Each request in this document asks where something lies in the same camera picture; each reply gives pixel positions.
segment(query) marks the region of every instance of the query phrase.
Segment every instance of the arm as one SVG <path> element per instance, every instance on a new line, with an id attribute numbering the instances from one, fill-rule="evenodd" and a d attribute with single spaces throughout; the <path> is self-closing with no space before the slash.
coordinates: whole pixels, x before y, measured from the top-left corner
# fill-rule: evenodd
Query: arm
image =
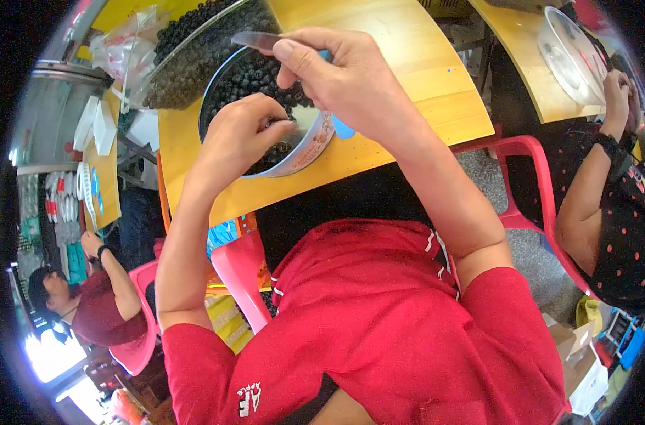
<path id="1" fill-rule="evenodd" d="M 272 118 L 279 120 L 264 129 Z M 207 232 L 214 200 L 285 135 L 296 130 L 275 99 L 262 94 L 230 103 L 214 117 L 186 176 L 155 280 L 157 319 L 212 329 L 204 307 Z"/>
<path id="2" fill-rule="evenodd" d="M 611 71 L 604 88 L 606 119 L 599 131 L 620 140 L 629 114 L 628 80 L 624 74 Z M 594 274 L 599 257 L 601 196 L 610 167 L 610 158 L 595 143 L 573 178 L 556 216 L 557 242 L 589 276 Z"/>
<path id="3" fill-rule="evenodd" d="M 415 108 L 375 41 L 366 33 L 323 28 L 284 37 L 274 46 L 283 63 L 277 84 L 286 88 L 300 78 L 318 109 L 333 112 L 396 158 L 457 259 L 462 288 L 489 268 L 512 267 L 492 205 Z M 319 56 L 321 49 L 330 50 L 333 64 Z"/>
<path id="4" fill-rule="evenodd" d="M 97 257 L 98 249 L 103 245 L 103 241 L 91 232 L 84 232 L 81 242 L 84 251 L 89 257 Z M 131 277 L 108 249 L 103 250 L 101 263 L 110 278 L 114 302 L 117 304 L 119 314 L 122 315 L 124 320 L 132 319 L 141 310 L 141 299 L 136 292 L 136 288 L 133 287 Z"/>

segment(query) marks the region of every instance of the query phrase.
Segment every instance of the red chair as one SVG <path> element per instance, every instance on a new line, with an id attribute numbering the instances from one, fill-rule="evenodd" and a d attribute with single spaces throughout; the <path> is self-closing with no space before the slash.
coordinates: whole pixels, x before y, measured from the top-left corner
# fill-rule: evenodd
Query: red chair
<path id="1" fill-rule="evenodd" d="M 259 276 L 265 264 L 259 231 L 243 234 L 235 241 L 216 248 L 212 252 L 212 264 L 254 333 L 259 332 L 271 319 L 259 294 Z"/>
<path id="2" fill-rule="evenodd" d="M 544 234 L 547 238 L 549 246 L 554 251 L 554 254 L 556 255 L 561 265 L 565 268 L 568 276 L 573 279 L 573 282 L 575 282 L 575 284 L 582 290 L 583 293 L 599 301 L 599 298 L 597 298 L 596 295 L 594 295 L 592 291 L 590 291 L 587 282 L 585 282 L 582 278 L 582 274 L 578 270 L 578 267 L 576 266 L 573 259 L 571 259 L 571 257 L 566 254 L 566 251 L 564 251 L 563 248 L 561 248 L 556 242 L 556 236 L 554 233 L 556 207 L 554 204 L 552 178 L 549 173 L 549 166 L 547 165 L 547 157 L 545 156 L 544 150 L 542 149 L 542 145 L 540 145 L 539 141 L 533 136 L 515 136 L 502 139 L 501 127 L 495 126 L 494 135 L 455 145 L 451 148 L 453 150 L 453 153 L 455 154 L 482 148 L 495 149 L 497 160 L 499 161 L 499 167 L 502 171 L 502 178 L 504 179 L 504 187 L 507 191 L 507 211 L 498 215 L 504 228 L 528 228 L 538 233 Z M 505 157 L 511 155 L 527 155 L 533 158 L 535 172 L 538 175 L 539 197 L 542 204 L 542 222 L 544 224 L 544 232 L 540 230 L 539 227 L 530 222 L 526 217 L 524 217 L 516 207 L 516 203 L 514 202 L 514 197 L 512 196 L 512 191 L 509 186 L 509 172 L 507 170 L 507 163 L 505 162 Z M 450 257 L 448 260 L 451 263 L 450 267 L 453 271 L 453 276 L 455 276 L 455 279 L 457 279 L 454 272 L 454 262 L 452 257 Z"/>
<path id="3" fill-rule="evenodd" d="M 144 333 L 135 341 L 110 347 L 112 357 L 132 376 L 138 375 L 148 365 L 152 357 L 152 351 L 157 343 L 159 325 L 146 300 L 146 289 L 155 280 L 156 273 L 157 260 L 134 268 L 129 272 L 133 286 L 136 288 L 136 293 L 138 293 L 141 299 L 141 309 L 143 310 L 146 322 L 148 322 L 148 332 Z"/>

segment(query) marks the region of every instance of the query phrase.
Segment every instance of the hand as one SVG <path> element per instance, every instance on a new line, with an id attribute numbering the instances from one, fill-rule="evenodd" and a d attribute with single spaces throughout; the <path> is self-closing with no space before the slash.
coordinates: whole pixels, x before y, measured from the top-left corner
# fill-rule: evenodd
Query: hand
<path id="1" fill-rule="evenodd" d="M 243 175 L 266 150 L 296 131 L 284 108 L 263 93 L 223 107 L 214 117 L 186 185 L 211 188 L 214 196 Z"/>
<path id="2" fill-rule="evenodd" d="M 367 33 L 305 28 L 282 36 L 287 39 L 273 47 L 282 62 L 279 87 L 299 78 L 318 109 L 385 148 L 401 139 L 409 118 L 423 120 Z M 333 64 L 318 54 L 322 49 L 330 51 Z"/>
<path id="3" fill-rule="evenodd" d="M 641 120 L 641 101 L 639 99 L 637 83 L 631 78 L 629 79 L 629 89 L 629 114 L 624 128 L 629 132 L 637 132 L 637 130 L 639 130 L 639 122 Z"/>
<path id="4" fill-rule="evenodd" d="M 101 238 L 97 237 L 93 232 L 86 231 L 82 234 L 82 250 L 87 257 L 94 259 L 98 257 L 98 249 L 105 245 Z"/>
<path id="5" fill-rule="evenodd" d="M 600 132 L 620 140 L 629 116 L 629 79 L 624 73 L 614 69 L 604 80 L 606 96 L 606 117 Z"/>

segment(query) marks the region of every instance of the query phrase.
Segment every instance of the red t-shirt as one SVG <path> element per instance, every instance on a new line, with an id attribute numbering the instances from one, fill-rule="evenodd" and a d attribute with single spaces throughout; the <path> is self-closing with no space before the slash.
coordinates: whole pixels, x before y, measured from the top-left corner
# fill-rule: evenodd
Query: red t-shirt
<path id="1" fill-rule="evenodd" d="M 148 331 L 143 312 L 124 320 L 117 304 L 110 277 L 105 270 L 89 276 L 80 288 L 82 298 L 72 319 L 72 330 L 88 342 L 102 347 L 131 342 Z"/>
<path id="2" fill-rule="evenodd" d="M 378 424 L 556 419 L 561 363 L 526 280 L 495 268 L 456 302 L 438 250 L 417 222 L 313 229 L 273 273 L 276 318 L 239 355 L 196 325 L 164 332 L 178 423 L 274 424 L 323 372 Z"/>

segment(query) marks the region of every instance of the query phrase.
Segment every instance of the wristwatch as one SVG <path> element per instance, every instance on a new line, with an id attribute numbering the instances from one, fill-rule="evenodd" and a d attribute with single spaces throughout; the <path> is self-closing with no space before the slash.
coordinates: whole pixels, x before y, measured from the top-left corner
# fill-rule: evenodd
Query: wristwatch
<path id="1" fill-rule="evenodd" d="M 98 248 L 98 254 L 97 254 L 98 255 L 98 261 L 100 261 L 101 264 L 103 263 L 103 260 L 101 260 L 101 255 L 103 255 L 103 251 L 109 250 L 109 248 L 110 247 L 107 246 L 106 244 L 103 244 L 103 245 L 101 245 L 100 248 Z"/>
<path id="2" fill-rule="evenodd" d="M 611 135 L 598 132 L 593 135 L 594 143 L 599 143 L 611 160 L 611 169 L 608 171 L 608 180 L 613 182 L 625 174 L 632 165 L 632 156 L 622 149 L 616 139 Z"/>

